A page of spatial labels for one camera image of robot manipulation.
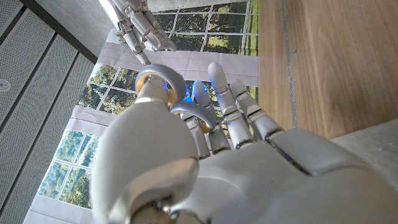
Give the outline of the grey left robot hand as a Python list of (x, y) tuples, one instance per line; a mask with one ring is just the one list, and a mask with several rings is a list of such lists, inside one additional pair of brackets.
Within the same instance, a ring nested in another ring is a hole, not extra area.
[(221, 65), (208, 67), (233, 148), (212, 156), (183, 116), (214, 131), (216, 117), (185, 101), (165, 65), (137, 75), (136, 102), (111, 122), (93, 159), (96, 223), (396, 223), (397, 192), (341, 146), (281, 128)]

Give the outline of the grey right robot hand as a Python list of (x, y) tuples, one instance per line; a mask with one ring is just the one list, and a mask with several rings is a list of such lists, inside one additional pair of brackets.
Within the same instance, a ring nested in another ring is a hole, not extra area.
[(154, 52), (177, 50), (146, 0), (99, 0), (99, 3), (141, 64), (150, 64), (144, 53), (146, 48)]

